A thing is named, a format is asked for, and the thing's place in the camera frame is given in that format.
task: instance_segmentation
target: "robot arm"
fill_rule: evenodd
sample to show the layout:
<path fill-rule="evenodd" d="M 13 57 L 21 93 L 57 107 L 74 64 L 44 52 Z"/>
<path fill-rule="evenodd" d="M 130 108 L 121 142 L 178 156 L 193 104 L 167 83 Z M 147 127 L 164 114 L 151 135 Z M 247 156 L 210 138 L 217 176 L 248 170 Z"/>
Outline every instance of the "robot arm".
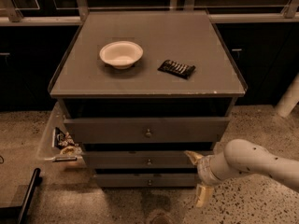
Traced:
<path fill-rule="evenodd" d="M 280 158 L 264 147 L 247 140 L 229 142 L 222 153 L 201 156 L 192 151 L 185 152 L 194 165 L 202 184 L 197 187 L 202 206 L 211 195 L 213 186 L 228 178 L 246 175 L 266 175 L 277 182 L 299 192 L 299 161 Z"/>

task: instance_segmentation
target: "white cylinder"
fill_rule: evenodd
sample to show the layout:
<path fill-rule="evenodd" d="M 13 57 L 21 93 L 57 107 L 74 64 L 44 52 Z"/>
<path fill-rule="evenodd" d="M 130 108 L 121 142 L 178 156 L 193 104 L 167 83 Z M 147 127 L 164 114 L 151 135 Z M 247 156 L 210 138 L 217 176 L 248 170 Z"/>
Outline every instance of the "white cylinder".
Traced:
<path fill-rule="evenodd" d="M 296 78 L 287 89 L 285 94 L 281 97 L 278 102 L 275 110 L 281 117 L 287 117 L 290 115 L 294 107 L 299 102 L 299 74 L 297 74 Z"/>

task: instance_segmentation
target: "white bowl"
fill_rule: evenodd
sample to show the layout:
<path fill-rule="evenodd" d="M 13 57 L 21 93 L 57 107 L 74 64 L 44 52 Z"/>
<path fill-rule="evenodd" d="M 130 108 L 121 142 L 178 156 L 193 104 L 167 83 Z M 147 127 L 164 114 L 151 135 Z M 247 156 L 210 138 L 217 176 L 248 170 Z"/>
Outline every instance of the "white bowl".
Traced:
<path fill-rule="evenodd" d="M 143 49 L 134 42 L 117 41 L 105 45 L 100 50 L 100 58 L 117 69 L 126 69 L 137 62 L 143 54 Z"/>

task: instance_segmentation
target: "speckled floor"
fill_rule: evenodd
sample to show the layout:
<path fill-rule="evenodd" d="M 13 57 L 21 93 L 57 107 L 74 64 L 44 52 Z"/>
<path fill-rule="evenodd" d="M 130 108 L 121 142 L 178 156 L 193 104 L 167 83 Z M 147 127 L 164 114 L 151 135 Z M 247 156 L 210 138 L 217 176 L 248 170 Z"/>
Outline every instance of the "speckled floor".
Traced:
<path fill-rule="evenodd" d="M 225 181 L 201 209 L 194 206 L 194 189 L 100 189 L 87 169 L 65 169 L 61 163 L 37 158 L 49 116 L 50 112 L 0 113 L 0 155 L 5 160 L 0 164 L 0 207 L 19 205 L 32 172 L 36 167 L 42 170 L 28 223 L 150 224 L 161 213 L 174 224 L 299 223 L 299 194 L 261 175 Z M 270 105 L 236 106 L 215 152 L 235 138 L 299 161 L 299 106 L 286 119 Z"/>

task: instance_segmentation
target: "bottom drawer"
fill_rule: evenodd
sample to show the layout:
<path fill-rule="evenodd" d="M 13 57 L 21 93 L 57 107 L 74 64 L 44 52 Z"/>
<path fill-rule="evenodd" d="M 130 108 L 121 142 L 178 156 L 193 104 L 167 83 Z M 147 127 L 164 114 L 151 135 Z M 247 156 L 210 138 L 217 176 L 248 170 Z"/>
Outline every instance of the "bottom drawer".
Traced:
<path fill-rule="evenodd" d="M 159 187 L 196 187 L 199 182 L 196 169 L 186 170 L 137 170 L 121 173 L 97 171 L 93 177 L 102 188 L 159 188 Z"/>

